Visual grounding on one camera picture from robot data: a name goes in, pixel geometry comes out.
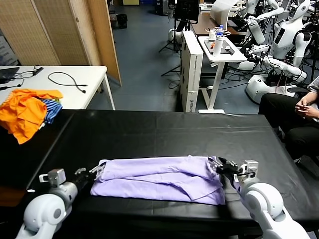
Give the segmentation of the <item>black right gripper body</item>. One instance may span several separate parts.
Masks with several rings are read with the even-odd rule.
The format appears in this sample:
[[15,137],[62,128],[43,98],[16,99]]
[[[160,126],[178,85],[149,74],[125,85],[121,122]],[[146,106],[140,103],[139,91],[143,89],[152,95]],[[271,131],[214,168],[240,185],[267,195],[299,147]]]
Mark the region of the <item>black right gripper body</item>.
[[226,163],[216,167],[216,172],[220,175],[224,175],[229,181],[234,181],[235,175],[241,173],[241,169],[237,164]]

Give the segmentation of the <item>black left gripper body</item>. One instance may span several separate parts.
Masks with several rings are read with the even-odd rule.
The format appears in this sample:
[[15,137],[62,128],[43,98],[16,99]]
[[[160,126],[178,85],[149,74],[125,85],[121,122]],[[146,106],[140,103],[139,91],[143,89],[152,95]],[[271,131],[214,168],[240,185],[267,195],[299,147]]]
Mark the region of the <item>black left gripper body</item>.
[[81,191],[88,183],[95,180],[95,173],[89,171],[82,171],[75,174],[72,183],[76,186],[77,191]]

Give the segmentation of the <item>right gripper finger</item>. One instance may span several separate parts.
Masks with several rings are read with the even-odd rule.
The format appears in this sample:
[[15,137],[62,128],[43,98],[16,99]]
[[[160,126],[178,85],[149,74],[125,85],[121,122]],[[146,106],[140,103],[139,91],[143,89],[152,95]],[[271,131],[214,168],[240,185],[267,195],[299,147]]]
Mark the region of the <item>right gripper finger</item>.
[[212,170],[215,174],[219,174],[219,167],[220,167],[219,162],[216,161],[216,159],[209,158],[209,159],[208,159],[208,163],[209,163],[209,166],[210,166],[211,170]]
[[227,166],[227,167],[237,167],[237,164],[231,160],[227,160],[223,157],[217,157],[218,160],[220,161],[220,163],[223,165],[223,166]]

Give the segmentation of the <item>person's left hand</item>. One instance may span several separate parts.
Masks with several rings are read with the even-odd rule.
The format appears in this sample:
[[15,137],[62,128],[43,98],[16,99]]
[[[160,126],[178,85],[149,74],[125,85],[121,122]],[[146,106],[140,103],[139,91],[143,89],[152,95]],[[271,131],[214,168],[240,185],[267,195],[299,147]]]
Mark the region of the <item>person's left hand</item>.
[[295,107],[296,113],[304,118],[317,119],[319,117],[319,111],[312,106],[307,106],[305,108]]

